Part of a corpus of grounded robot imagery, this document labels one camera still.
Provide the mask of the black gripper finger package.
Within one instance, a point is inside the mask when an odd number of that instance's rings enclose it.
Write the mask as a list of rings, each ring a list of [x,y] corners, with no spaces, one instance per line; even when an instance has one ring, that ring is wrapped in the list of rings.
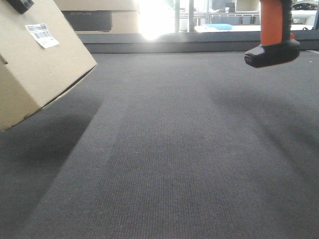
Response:
[[[7,2],[20,14],[26,13],[33,5],[33,0],[7,0]]]

